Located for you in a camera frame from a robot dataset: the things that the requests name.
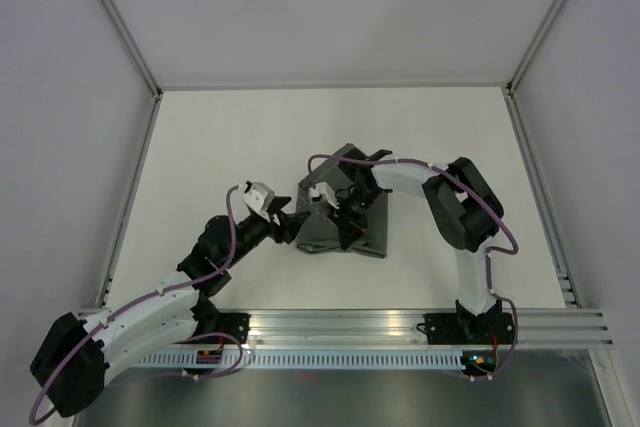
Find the grey cloth napkin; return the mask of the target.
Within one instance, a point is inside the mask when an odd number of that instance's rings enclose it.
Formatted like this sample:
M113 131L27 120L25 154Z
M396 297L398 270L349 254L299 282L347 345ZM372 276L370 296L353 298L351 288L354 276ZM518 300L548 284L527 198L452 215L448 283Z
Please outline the grey cloth napkin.
M296 211L308 212L296 238L307 254L355 252L385 258L388 252L388 193L379 188L369 165L388 155L371 155L347 143L298 182Z

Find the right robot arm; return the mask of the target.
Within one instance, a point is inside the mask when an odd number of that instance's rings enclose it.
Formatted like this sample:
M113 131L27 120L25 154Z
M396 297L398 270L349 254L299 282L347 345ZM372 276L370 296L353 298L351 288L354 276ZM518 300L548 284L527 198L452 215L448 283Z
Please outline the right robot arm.
M351 180L347 196L335 201L330 218L341 249L368 229L367 212L384 193L402 192L426 200L437 230L453 248L459 279L452 313L428 313L416 326L431 345L507 345L517 340L516 314L491 280L492 239L508 230L502 204L475 164L460 157L446 166L415 159L394 160L382 150L363 159L342 157Z

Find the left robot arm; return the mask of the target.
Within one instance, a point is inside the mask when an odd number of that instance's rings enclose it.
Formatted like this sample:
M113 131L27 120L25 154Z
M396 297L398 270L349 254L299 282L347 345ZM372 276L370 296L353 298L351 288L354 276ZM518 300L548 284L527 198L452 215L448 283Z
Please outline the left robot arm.
M263 241L292 243L309 213L286 213L288 197L245 196L247 216L211 218L191 252L151 291L81 318L68 312L51 325L30 365L40 391L29 414L38 426L57 414L73 417L125 370L172 344L242 343L222 327L211 298L229 270Z

